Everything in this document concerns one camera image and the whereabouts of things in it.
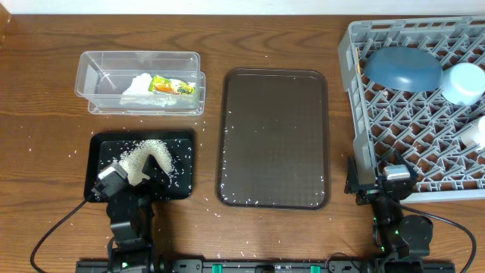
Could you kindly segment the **wooden chopstick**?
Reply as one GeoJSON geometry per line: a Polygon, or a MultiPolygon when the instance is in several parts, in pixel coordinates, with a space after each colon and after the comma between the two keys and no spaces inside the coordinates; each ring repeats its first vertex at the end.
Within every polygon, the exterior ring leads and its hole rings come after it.
{"type": "Polygon", "coordinates": [[[356,70],[357,74],[361,74],[361,66],[360,66],[360,59],[359,59],[359,51],[358,48],[355,48],[355,63],[356,63],[356,70]]]}

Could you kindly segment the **white tissue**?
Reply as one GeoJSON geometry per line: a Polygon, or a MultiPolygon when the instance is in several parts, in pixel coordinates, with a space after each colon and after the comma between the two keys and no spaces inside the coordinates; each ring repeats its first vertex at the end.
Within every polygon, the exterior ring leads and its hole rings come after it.
{"type": "Polygon", "coordinates": [[[151,81],[152,76],[147,73],[135,77],[132,80],[131,85],[122,93],[120,104],[140,104],[165,107],[177,103],[176,99],[160,97],[158,94],[149,92],[149,84],[151,81]]]}

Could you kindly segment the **yellow green snack wrapper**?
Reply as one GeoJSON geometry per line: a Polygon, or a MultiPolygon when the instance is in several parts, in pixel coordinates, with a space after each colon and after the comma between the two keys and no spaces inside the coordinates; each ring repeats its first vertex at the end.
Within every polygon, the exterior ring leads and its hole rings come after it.
{"type": "Polygon", "coordinates": [[[149,84],[149,92],[168,93],[172,95],[190,96],[196,91],[194,83],[186,83],[182,80],[167,79],[155,75],[149,84]]]}

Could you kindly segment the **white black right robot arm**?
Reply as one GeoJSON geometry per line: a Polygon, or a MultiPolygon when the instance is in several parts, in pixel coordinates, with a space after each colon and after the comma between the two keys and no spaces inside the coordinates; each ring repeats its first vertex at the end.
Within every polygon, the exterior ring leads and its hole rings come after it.
{"type": "Polygon", "coordinates": [[[383,254],[363,262],[360,272],[423,272],[422,258],[430,255],[432,221],[402,212],[401,201],[409,197],[418,173],[395,154],[397,164],[384,168],[372,184],[360,184],[355,160],[348,159],[344,193],[354,194],[358,206],[370,205],[374,213],[373,240],[383,254]]]}

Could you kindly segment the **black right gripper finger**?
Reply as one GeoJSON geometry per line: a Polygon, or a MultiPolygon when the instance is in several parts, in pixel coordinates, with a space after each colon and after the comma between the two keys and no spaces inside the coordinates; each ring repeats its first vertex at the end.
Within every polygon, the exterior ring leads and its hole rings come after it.
{"type": "Polygon", "coordinates": [[[418,178],[418,173],[413,169],[413,167],[402,157],[400,153],[397,151],[394,152],[398,165],[405,165],[408,170],[410,171],[411,177],[410,178],[418,178]]]}
{"type": "Polygon", "coordinates": [[[352,157],[348,157],[348,169],[346,178],[346,189],[357,190],[358,189],[358,172],[355,166],[355,160],[352,157]]]}

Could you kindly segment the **white cup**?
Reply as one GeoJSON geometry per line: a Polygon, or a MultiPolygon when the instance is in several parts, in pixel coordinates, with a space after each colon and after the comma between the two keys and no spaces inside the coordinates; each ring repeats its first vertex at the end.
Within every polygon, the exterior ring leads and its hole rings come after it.
{"type": "Polygon", "coordinates": [[[471,126],[460,136],[460,140],[467,147],[476,146],[477,150],[484,149],[485,117],[482,116],[469,123],[471,126]]]}

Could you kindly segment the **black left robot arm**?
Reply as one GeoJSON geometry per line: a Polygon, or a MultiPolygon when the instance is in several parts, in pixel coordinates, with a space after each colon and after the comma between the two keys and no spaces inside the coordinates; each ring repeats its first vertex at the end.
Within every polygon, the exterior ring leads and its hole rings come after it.
{"type": "Polygon", "coordinates": [[[168,175],[153,155],[142,167],[146,176],[133,186],[128,173],[112,163],[99,172],[92,198],[107,203],[106,213],[114,237],[108,243],[107,272],[165,272],[165,259],[158,255],[152,239],[154,201],[164,198],[168,175]]]}

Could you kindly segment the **dark blue plate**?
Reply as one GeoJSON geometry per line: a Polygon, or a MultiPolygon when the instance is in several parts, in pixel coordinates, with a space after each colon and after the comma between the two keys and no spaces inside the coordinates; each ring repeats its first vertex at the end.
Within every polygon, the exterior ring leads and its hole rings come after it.
{"type": "Polygon", "coordinates": [[[412,93],[435,90],[443,81],[443,68],[435,57],[408,47],[377,50],[369,57],[363,73],[383,87],[412,93]]]}

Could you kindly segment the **light blue bowl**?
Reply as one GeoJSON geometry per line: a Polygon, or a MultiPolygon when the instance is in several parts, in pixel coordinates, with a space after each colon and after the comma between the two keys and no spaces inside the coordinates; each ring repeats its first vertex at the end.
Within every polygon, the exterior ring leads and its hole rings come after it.
{"type": "Polygon", "coordinates": [[[455,105],[473,105],[484,94],[484,70],[472,63],[460,63],[443,72],[441,95],[455,105]]]}

